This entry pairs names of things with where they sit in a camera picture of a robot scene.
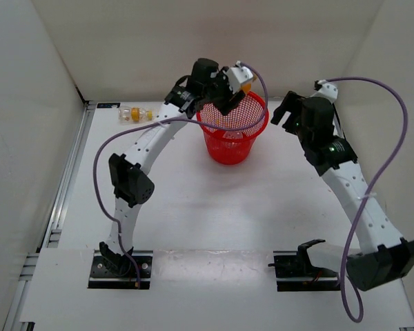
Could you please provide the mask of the orange juice bottle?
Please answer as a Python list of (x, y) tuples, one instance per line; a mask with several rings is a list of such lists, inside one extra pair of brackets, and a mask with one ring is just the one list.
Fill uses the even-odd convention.
[(240, 90), (244, 94), (248, 94), (251, 91), (252, 81), (245, 81), (241, 84)]

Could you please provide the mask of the red mesh plastic bin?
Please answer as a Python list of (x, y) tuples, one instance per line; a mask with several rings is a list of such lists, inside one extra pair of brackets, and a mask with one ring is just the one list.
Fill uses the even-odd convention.
[(209, 155), (218, 163), (235, 165), (244, 161), (256, 138), (268, 123), (265, 101), (249, 92), (228, 115), (223, 116), (211, 103), (196, 114), (202, 126), (204, 141)]

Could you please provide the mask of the clear bottle yellow cap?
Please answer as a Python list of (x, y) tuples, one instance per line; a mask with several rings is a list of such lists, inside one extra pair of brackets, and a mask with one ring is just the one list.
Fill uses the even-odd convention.
[(118, 108), (118, 118), (121, 123), (145, 123), (152, 121), (154, 117), (154, 112), (145, 108), (129, 106)]

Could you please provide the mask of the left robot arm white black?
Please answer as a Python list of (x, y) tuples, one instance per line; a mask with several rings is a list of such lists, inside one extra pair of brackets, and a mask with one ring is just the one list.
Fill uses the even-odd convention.
[(253, 78), (251, 70), (240, 61), (220, 68), (213, 60), (196, 60), (192, 72), (180, 78), (167, 94), (155, 122), (123, 154), (110, 156), (115, 210), (110, 215), (110, 234), (99, 249), (105, 267), (114, 275), (139, 274), (139, 266), (132, 260), (132, 237), (141, 206), (155, 189), (148, 173), (156, 158), (206, 104), (213, 104), (222, 115), (234, 110)]

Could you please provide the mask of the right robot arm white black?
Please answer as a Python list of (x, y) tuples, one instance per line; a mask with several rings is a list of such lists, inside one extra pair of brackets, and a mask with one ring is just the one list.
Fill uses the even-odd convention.
[(296, 269), (306, 276), (318, 270), (337, 272), (346, 265), (348, 277), (361, 291), (405, 277), (414, 266), (414, 240), (407, 241), (391, 223), (375, 197), (367, 195), (367, 183), (357, 155), (344, 138), (335, 135), (334, 105), (314, 94), (302, 97), (290, 91), (271, 122), (298, 137), (306, 160), (337, 197), (355, 226), (359, 251), (343, 257), (343, 247), (314, 239), (298, 246)]

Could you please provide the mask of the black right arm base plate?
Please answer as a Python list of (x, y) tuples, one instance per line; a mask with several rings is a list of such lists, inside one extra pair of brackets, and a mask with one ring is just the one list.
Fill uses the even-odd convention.
[(314, 266), (308, 249), (325, 243), (313, 239), (300, 244), (296, 251), (274, 251), (273, 262), (278, 292), (334, 292), (340, 291), (339, 274), (335, 270)]

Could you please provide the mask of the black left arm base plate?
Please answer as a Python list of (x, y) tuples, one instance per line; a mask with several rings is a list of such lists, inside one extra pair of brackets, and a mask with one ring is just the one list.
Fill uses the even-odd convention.
[(127, 265), (114, 269), (109, 266), (99, 251), (94, 253), (88, 278), (89, 289), (105, 290), (149, 290), (152, 274), (153, 251), (135, 250), (132, 255), (137, 262), (140, 274), (140, 283), (137, 282), (137, 273), (130, 260)]

